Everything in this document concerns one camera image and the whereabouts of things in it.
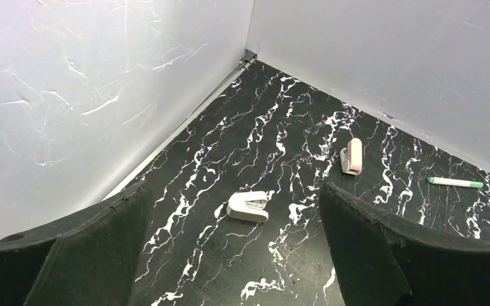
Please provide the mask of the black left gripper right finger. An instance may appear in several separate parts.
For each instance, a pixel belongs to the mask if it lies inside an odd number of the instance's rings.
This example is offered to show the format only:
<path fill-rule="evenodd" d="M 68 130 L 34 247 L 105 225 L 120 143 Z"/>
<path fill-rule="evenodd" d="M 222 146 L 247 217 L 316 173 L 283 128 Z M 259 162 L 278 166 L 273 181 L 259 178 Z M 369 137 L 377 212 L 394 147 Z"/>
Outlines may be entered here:
<path fill-rule="evenodd" d="M 490 242 L 411 222 L 331 183 L 319 209 L 346 305 L 490 305 Z"/>

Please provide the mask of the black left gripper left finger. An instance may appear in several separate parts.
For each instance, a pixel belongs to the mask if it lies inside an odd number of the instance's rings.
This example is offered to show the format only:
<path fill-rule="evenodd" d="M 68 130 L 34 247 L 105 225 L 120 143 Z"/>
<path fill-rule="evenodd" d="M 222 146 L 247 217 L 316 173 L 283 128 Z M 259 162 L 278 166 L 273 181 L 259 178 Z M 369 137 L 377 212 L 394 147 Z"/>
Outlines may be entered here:
<path fill-rule="evenodd" d="M 138 182 L 1 239 L 0 305 L 126 305 L 152 199 L 152 185 Z"/>

